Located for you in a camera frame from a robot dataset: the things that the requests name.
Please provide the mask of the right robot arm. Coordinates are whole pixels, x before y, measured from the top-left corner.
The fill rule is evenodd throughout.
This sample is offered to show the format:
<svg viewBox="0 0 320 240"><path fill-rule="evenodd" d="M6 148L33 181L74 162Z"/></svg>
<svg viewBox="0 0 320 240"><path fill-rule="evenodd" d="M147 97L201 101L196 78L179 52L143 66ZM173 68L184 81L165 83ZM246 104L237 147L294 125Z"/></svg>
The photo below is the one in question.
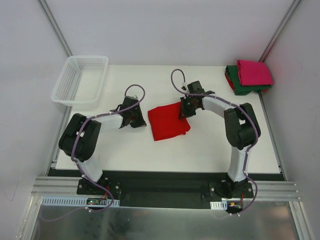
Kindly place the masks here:
<svg viewBox="0 0 320 240"><path fill-rule="evenodd" d="M205 91L199 81L182 84L180 118L196 115L197 109L215 113L224 119L226 138L231 145L231 159L225 181L218 183L215 193L224 198L235 198L248 184L247 165L250 151L257 143L261 130L249 103L237 105Z"/></svg>

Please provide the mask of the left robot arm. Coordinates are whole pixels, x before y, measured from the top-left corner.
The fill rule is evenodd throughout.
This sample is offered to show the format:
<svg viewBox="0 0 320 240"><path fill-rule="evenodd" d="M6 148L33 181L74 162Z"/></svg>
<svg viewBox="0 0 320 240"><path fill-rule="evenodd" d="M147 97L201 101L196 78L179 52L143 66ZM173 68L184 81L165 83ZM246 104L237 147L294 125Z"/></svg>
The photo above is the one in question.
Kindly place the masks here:
<svg viewBox="0 0 320 240"><path fill-rule="evenodd" d="M59 139L59 149L76 163L82 177L90 180L88 188L96 195L106 189L106 182L101 179L103 170L99 164L99 135L128 125L132 128L147 125L136 96L126 96L116 109L97 120L75 113Z"/></svg>

